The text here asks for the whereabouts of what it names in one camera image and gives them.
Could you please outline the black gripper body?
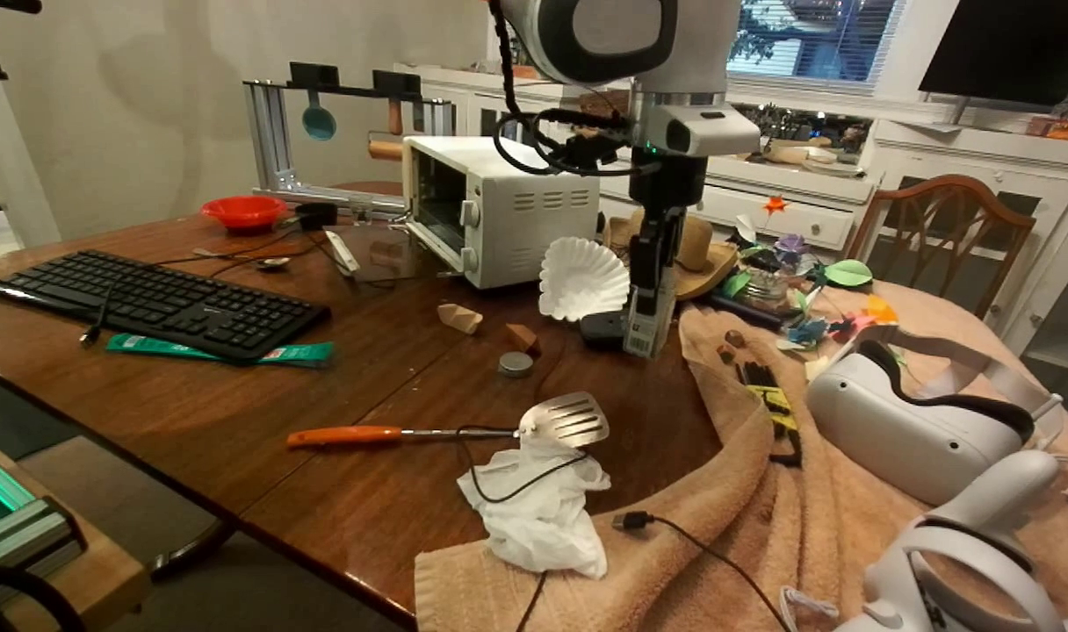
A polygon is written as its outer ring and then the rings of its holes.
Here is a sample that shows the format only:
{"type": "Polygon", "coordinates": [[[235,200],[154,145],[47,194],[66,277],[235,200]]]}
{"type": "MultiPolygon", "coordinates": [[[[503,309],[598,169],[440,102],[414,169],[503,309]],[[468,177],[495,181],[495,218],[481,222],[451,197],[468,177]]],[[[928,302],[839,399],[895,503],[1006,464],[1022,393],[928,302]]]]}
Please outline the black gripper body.
{"type": "Polygon", "coordinates": [[[649,146],[632,150],[630,197],[643,206],[643,229],[657,232],[670,210],[704,200],[705,160],[666,153],[649,146]]]}

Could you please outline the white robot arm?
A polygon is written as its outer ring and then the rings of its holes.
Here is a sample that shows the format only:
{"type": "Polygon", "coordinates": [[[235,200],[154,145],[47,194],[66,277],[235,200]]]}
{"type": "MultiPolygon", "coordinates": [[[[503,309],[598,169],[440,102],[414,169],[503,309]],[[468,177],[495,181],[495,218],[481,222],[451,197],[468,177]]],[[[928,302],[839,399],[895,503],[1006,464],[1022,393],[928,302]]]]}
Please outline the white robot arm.
{"type": "Polygon", "coordinates": [[[643,206],[630,241],[630,311],[657,318],[675,304],[675,246],[704,197],[705,160],[748,153],[757,126],[726,102],[726,56],[741,0],[490,0],[507,115],[533,133],[550,171],[622,177],[643,206]],[[514,56],[540,78],[598,91],[630,86],[622,112],[540,109],[514,94],[514,56]]]}

